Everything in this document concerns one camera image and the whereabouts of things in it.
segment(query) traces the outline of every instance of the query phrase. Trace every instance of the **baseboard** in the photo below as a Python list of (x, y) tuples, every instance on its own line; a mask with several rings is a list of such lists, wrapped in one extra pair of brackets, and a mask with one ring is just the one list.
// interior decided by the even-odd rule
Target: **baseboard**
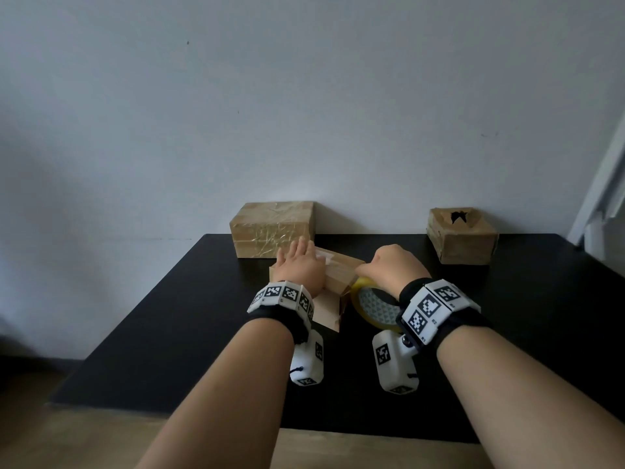
[(66, 375), (82, 363), (79, 359), (56, 359), (0, 355), (0, 374), (55, 371)]

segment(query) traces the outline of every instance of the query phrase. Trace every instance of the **fist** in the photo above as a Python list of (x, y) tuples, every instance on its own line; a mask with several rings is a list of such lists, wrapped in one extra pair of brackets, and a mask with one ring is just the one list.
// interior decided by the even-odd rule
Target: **fist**
[(293, 240), (289, 251), (277, 251), (275, 281), (303, 284), (313, 298), (323, 289), (326, 280), (326, 259), (315, 254), (314, 242), (300, 237)]
[(417, 257), (399, 245), (378, 248), (371, 263), (355, 269), (359, 276), (367, 276), (384, 288), (395, 299), (406, 284), (419, 278), (430, 278), (429, 272)]

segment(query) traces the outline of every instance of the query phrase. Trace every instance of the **wristband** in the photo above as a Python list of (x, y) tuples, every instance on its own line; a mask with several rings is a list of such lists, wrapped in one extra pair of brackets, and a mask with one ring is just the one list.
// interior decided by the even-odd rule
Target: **wristband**
[(269, 318), (281, 322), (293, 335), (293, 342), (307, 342), (311, 330), (314, 304), (301, 284), (290, 281), (269, 283), (256, 293), (247, 308), (248, 321)]
[(399, 305), (396, 323), (417, 348), (427, 346), (435, 351), (460, 326), (492, 328), (480, 314), (480, 307), (443, 279), (421, 278), (408, 283), (399, 295)]

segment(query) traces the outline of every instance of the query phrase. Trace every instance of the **wooden floor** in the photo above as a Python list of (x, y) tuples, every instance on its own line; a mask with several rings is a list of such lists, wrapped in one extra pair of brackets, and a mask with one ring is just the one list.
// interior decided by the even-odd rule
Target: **wooden floor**
[[(54, 410), (54, 373), (0, 379), (0, 468), (132, 468), (164, 420), (102, 410)], [(481, 446), (280, 430), (273, 468), (491, 468)]]

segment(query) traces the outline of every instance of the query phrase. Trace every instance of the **person's left forearm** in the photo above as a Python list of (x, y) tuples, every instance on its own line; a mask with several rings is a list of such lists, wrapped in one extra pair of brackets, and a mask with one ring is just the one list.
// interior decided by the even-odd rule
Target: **person's left forearm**
[(137, 468), (268, 468), (293, 349), (291, 333), (278, 321), (245, 324), (169, 418)]

